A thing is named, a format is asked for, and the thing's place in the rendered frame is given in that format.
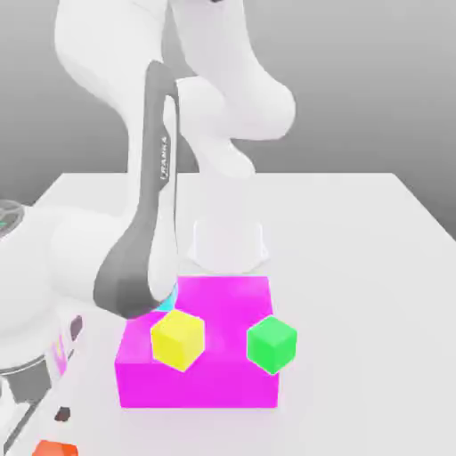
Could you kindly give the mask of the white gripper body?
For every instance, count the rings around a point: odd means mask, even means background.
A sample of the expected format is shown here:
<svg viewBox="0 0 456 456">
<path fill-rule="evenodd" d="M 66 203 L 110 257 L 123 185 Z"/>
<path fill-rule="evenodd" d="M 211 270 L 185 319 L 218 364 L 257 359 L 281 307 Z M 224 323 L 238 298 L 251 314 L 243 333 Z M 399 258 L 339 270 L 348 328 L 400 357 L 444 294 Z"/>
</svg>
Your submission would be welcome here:
<svg viewBox="0 0 456 456">
<path fill-rule="evenodd" d="M 53 437 L 53 403 L 47 398 L 20 403 L 0 426 L 0 446 L 4 456 L 29 456 L 37 444 Z"/>
</svg>

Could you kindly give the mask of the small orange cube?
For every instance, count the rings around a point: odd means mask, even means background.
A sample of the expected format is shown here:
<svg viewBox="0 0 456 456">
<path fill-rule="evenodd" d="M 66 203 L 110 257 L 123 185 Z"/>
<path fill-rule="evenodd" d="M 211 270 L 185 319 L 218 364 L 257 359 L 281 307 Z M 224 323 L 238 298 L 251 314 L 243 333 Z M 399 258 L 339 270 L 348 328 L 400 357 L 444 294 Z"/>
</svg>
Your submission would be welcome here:
<svg viewBox="0 0 456 456">
<path fill-rule="evenodd" d="M 74 444 L 40 440 L 31 456 L 79 456 Z"/>
</svg>

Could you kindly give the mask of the small yellow cube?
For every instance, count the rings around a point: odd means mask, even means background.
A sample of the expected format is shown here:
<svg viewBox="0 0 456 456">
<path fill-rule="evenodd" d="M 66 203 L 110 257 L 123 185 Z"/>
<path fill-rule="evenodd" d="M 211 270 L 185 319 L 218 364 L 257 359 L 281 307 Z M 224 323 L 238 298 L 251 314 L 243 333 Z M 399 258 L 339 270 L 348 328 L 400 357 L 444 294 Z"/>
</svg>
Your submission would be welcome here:
<svg viewBox="0 0 456 456">
<path fill-rule="evenodd" d="M 205 351 L 205 322 L 178 309 L 168 312 L 151 328 L 155 361 L 186 372 Z"/>
</svg>

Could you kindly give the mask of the small cyan cube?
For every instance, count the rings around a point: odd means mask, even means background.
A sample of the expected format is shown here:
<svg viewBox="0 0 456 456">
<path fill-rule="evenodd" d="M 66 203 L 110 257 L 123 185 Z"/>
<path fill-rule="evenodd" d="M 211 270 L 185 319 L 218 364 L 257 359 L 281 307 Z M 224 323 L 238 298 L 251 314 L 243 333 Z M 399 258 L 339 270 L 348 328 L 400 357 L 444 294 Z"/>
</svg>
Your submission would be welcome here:
<svg viewBox="0 0 456 456">
<path fill-rule="evenodd" d="M 175 308 L 175 303 L 178 297 L 178 282 L 175 283 L 170 295 L 160 303 L 155 309 L 156 312 L 169 312 Z"/>
</svg>

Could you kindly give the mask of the small green cube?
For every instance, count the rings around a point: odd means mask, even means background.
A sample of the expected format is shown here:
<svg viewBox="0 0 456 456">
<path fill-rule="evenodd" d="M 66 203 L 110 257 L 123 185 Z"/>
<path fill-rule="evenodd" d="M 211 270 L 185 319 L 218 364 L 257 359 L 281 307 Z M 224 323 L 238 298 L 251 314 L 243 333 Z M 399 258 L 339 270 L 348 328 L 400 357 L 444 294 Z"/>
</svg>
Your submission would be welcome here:
<svg viewBox="0 0 456 456">
<path fill-rule="evenodd" d="M 247 330 L 247 358 L 270 375 L 294 360 L 297 330 L 268 315 Z"/>
</svg>

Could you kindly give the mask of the large magenta box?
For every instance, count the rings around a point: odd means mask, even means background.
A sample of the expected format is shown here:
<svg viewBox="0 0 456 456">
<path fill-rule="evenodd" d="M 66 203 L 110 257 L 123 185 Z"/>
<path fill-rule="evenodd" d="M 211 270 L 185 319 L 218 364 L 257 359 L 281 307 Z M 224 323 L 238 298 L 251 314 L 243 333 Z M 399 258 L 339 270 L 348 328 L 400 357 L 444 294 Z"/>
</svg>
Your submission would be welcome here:
<svg viewBox="0 0 456 456">
<path fill-rule="evenodd" d="M 182 276 L 176 309 L 205 322 L 205 350 L 185 372 L 154 360 L 151 327 L 162 312 L 126 322 L 115 358 L 124 409 L 274 408 L 279 375 L 247 357 L 247 331 L 273 312 L 265 276 Z"/>
</svg>

